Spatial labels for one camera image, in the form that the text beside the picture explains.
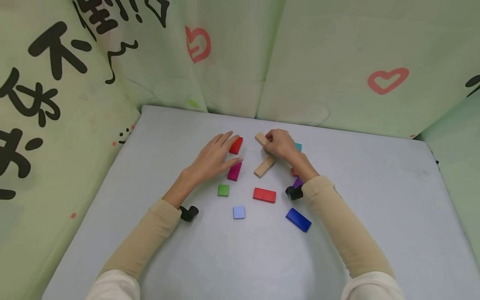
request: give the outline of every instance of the forearm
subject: forearm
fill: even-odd
[[[306,157],[292,163],[305,182],[302,188],[305,202],[321,219],[350,276],[380,271],[395,278],[384,253],[336,192],[334,184],[327,177],[319,176]]]
[[[193,188],[194,184],[182,173],[163,198],[148,209],[140,223],[105,263],[99,276],[109,270],[121,270],[137,279],[178,224],[181,215],[178,208]]]

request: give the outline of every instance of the blue block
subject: blue block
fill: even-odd
[[[233,218],[234,219],[244,219],[245,218],[245,207],[244,206],[234,206],[233,207]]]
[[[298,211],[294,208],[290,209],[287,214],[287,219],[290,220],[293,224],[297,225],[303,232],[307,232],[308,228],[312,224],[307,218],[302,216]]]

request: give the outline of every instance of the green block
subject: green block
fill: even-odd
[[[228,184],[220,184],[218,186],[218,195],[223,197],[228,197]]]

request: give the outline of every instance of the red rectangular block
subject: red rectangular block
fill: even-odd
[[[243,142],[243,138],[240,136],[230,147],[229,152],[232,154],[238,154],[240,151],[241,143]]]
[[[253,198],[256,200],[275,203],[276,192],[255,188],[255,190],[253,190]]]

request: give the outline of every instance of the left hand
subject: left hand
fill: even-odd
[[[236,157],[224,162],[228,150],[239,138],[238,135],[232,136],[232,134],[233,132],[229,131],[225,134],[215,136],[200,151],[200,154],[195,161],[184,170],[196,185],[225,172],[232,166],[243,161],[243,158]]]

